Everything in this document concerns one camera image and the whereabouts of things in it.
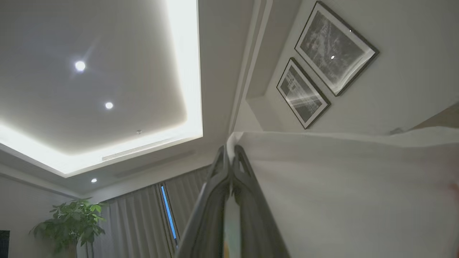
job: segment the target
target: recessed spotlight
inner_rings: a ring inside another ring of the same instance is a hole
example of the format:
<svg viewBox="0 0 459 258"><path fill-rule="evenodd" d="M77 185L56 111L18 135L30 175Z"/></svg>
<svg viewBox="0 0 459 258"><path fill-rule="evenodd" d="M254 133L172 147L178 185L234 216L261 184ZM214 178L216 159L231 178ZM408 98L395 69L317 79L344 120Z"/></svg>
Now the recessed spotlight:
<svg viewBox="0 0 459 258"><path fill-rule="evenodd" d="M112 109L112 107L113 107L113 103L111 103L111 102L105 103L105 108Z"/></svg>
<svg viewBox="0 0 459 258"><path fill-rule="evenodd" d="M75 68L77 71L82 72L86 69L86 64L83 61L78 61L75 63Z"/></svg>

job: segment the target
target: green plant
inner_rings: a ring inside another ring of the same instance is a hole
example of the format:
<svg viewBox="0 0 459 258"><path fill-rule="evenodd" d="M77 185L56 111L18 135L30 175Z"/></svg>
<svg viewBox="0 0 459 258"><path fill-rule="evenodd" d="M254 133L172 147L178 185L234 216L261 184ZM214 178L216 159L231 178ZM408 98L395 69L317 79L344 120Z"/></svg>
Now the green plant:
<svg viewBox="0 0 459 258"><path fill-rule="evenodd" d="M75 257L76 245L81 241L81 246L90 243L91 247L94 238L105 231L98 226L99 220L105 221L100 216L103 204L90 204L87 199L74 200L67 204L63 203L54 206L50 213L54 213L51 219L37 224L30 232L34 236L41 235L43 238L50 239L54 244L55 253L62 250L69 250Z"/></svg>

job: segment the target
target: recessed ceiling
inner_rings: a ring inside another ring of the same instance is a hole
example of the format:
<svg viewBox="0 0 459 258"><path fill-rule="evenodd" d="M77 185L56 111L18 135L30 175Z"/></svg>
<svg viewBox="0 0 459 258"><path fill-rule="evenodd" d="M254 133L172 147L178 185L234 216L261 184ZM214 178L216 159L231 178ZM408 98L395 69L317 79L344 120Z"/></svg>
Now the recessed ceiling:
<svg viewBox="0 0 459 258"><path fill-rule="evenodd" d="M0 148L68 177L202 137L196 4L2 3Z"/></svg>

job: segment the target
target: picture frame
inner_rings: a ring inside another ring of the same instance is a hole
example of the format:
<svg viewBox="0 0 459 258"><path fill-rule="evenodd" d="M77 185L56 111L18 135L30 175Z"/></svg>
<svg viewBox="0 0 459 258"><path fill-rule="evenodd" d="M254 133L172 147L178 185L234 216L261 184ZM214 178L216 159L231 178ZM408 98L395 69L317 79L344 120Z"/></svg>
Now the picture frame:
<svg viewBox="0 0 459 258"><path fill-rule="evenodd" d="M304 129L330 106L328 99L294 58L288 61L276 88Z"/></svg>
<svg viewBox="0 0 459 258"><path fill-rule="evenodd" d="M315 3L295 50L335 96L341 95L379 54L322 1Z"/></svg>

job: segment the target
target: gray curtain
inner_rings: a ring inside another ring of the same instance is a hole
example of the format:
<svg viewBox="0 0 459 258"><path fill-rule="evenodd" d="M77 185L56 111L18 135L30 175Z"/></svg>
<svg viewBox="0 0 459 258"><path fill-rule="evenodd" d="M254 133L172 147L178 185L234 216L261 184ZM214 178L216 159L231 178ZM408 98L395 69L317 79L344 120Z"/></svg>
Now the gray curtain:
<svg viewBox="0 0 459 258"><path fill-rule="evenodd" d="M106 201L94 242L97 258L171 258L176 244L168 224L160 184Z"/></svg>
<svg viewBox="0 0 459 258"><path fill-rule="evenodd" d="M201 188L206 182L208 169L209 166L198 168L164 182L178 240L185 230Z"/></svg>

